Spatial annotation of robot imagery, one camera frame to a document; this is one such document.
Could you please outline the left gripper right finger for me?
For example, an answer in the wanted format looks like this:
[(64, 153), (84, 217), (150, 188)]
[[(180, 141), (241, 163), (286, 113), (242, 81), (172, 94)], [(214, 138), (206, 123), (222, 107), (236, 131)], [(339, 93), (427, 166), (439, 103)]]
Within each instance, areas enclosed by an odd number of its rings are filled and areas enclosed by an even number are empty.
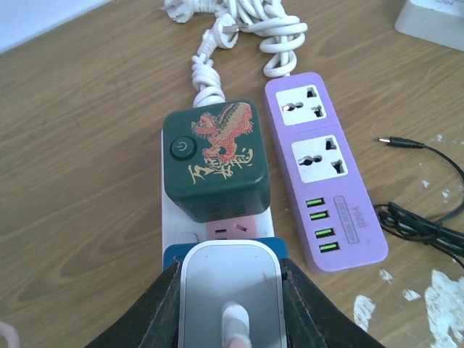
[(288, 347), (383, 348), (343, 312), (289, 258), (281, 260)]

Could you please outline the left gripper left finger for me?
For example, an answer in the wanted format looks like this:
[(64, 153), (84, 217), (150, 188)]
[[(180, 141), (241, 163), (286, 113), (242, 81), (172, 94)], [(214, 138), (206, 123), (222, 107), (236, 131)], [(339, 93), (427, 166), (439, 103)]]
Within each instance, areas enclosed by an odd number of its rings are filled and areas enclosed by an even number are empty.
[(123, 316), (88, 347), (177, 347), (181, 263), (164, 270)]

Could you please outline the white charger plug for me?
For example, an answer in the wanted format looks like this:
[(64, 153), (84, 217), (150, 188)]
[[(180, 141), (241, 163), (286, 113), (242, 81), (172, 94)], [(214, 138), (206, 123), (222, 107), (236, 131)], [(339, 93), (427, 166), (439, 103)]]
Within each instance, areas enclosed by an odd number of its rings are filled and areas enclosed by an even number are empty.
[(281, 260), (257, 246), (226, 256), (191, 251), (182, 262), (178, 346), (227, 347), (236, 331), (253, 347), (286, 347)]

